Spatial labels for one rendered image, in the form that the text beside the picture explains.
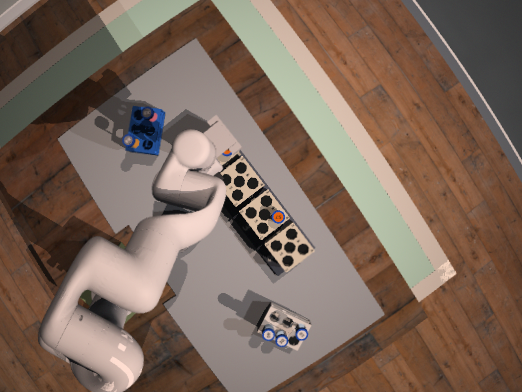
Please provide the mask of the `beige bucket adapter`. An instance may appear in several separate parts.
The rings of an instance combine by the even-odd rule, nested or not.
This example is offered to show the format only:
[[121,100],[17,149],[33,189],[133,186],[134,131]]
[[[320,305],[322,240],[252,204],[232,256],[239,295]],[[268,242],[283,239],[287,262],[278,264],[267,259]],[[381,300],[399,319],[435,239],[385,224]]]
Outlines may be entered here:
[[[230,155],[230,156],[224,156],[224,155],[220,155],[218,157],[218,160],[219,162],[221,163],[221,165],[223,166],[223,168],[225,168],[227,165],[229,165],[232,161],[234,161],[236,158],[238,158],[240,156],[240,152],[237,152],[235,155]],[[228,163],[227,163],[228,162]]]
[[[306,257],[315,251],[292,221],[265,240],[264,245],[268,248],[285,272],[288,272],[298,263],[301,263]],[[299,254],[299,252],[303,252],[304,255]],[[286,262],[284,263],[285,266],[281,263],[282,259],[283,262]]]
[[[229,165],[228,168],[226,167],[226,169],[221,172],[221,175],[226,185],[226,195],[235,207],[239,206],[241,201],[244,202],[248,198],[251,198],[253,194],[265,186],[243,156],[232,165]],[[247,181],[247,179],[249,180]],[[235,188],[235,186],[237,188]],[[247,186],[249,188],[247,188]],[[259,189],[259,187],[261,188]]]
[[[276,231],[280,225],[290,219],[268,189],[256,199],[253,198],[251,201],[252,202],[239,212],[261,240],[271,232]],[[285,220],[280,224],[277,224],[272,220],[272,214],[276,210],[280,210],[285,214]]]

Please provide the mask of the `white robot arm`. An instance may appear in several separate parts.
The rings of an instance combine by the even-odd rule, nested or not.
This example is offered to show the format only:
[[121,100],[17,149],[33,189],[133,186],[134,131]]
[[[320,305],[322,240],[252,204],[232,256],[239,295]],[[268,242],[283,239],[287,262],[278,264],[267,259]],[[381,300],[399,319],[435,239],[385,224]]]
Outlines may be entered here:
[[[157,201],[194,212],[143,219],[125,250],[101,236],[89,239],[42,320],[40,346],[69,363],[79,383],[92,392],[123,392],[138,379],[144,355],[123,329],[127,315],[154,309],[179,250],[205,238],[218,221],[226,185],[197,171],[210,168],[226,150],[235,155],[242,146],[217,115],[208,124],[204,133],[188,129],[175,137],[152,184]],[[91,291],[88,309],[78,304],[85,290]]]

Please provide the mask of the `blue tube rack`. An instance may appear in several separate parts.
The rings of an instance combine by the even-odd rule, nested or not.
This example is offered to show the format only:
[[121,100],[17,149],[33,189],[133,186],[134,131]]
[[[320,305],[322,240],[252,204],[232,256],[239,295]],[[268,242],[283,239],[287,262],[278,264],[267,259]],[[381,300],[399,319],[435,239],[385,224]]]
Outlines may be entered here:
[[[162,109],[152,108],[154,110],[154,112],[157,113],[157,119],[154,122],[150,122],[148,120],[143,119],[143,117],[141,116],[141,110],[143,108],[144,107],[138,107],[138,106],[132,107],[132,113],[131,113],[131,119],[130,119],[129,131],[128,131],[128,134],[132,134],[134,137],[138,138],[139,146],[136,148],[126,147],[126,149],[128,151],[134,151],[135,153],[159,156],[160,143],[161,143],[161,137],[162,137],[162,131],[163,131],[163,125],[164,125],[164,119],[165,119],[165,112]],[[141,125],[141,126],[139,126],[139,125]],[[141,127],[142,127],[142,129],[141,129]],[[148,130],[148,128],[149,128],[149,130]],[[161,134],[160,134],[160,132],[161,132]],[[148,134],[148,135],[146,135],[146,134]],[[159,140],[159,138],[160,138],[160,140]],[[146,142],[146,139],[147,140],[150,139],[150,141]],[[158,147],[158,144],[159,144],[159,147]],[[147,150],[145,150],[143,147]]]

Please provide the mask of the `beige tube rack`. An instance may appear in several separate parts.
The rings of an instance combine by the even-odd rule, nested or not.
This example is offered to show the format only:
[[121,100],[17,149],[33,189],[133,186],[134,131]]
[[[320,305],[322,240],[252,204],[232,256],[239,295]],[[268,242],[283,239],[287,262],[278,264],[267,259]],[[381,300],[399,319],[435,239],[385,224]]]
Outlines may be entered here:
[[[304,324],[306,329],[307,329],[307,331],[309,331],[310,327],[312,326],[311,322],[310,322],[309,319],[307,319],[305,317],[302,317],[302,316],[300,316],[300,315],[298,315],[298,314],[296,314],[296,313],[294,313],[292,311],[289,311],[289,310],[287,310],[287,309],[285,309],[283,307],[281,307],[281,308],[279,308],[279,307],[281,307],[281,306],[279,306],[279,305],[277,305],[275,303],[270,302],[270,304],[269,304],[265,314],[263,315],[263,317],[262,317],[262,319],[261,319],[261,321],[260,321],[260,323],[258,325],[258,328],[257,328],[258,333],[262,334],[264,325],[271,324],[271,325],[273,325],[274,331],[275,331],[275,337],[274,337],[273,340],[275,340],[275,338],[276,338],[277,331],[284,330],[284,331],[286,331],[286,334],[287,334],[287,337],[288,337],[288,345],[286,345],[286,346],[288,346],[290,348],[293,348],[295,350],[298,350],[300,348],[300,346],[301,346],[303,341],[297,340],[296,335],[295,335],[295,332],[296,332],[295,331],[295,327],[296,327],[297,324],[301,323],[301,324]],[[280,314],[280,316],[279,316],[279,314]],[[270,316],[270,318],[269,318],[269,316]],[[286,327],[289,327],[289,328],[286,328]],[[297,345],[295,345],[295,344],[297,344]]]

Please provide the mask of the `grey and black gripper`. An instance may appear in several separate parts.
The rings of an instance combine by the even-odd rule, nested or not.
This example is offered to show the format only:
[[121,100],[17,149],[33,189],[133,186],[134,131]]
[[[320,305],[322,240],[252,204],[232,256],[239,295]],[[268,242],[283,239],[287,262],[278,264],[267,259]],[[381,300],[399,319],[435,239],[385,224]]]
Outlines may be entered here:
[[215,162],[213,163],[213,165],[210,168],[208,168],[207,170],[198,171],[198,172],[209,174],[209,175],[212,175],[212,176],[216,176],[216,177],[218,177],[218,178],[223,180],[224,178],[223,178],[223,176],[220,173],[222,170],[223,170],[223,166],[219,162],[218,158],[216,158]]

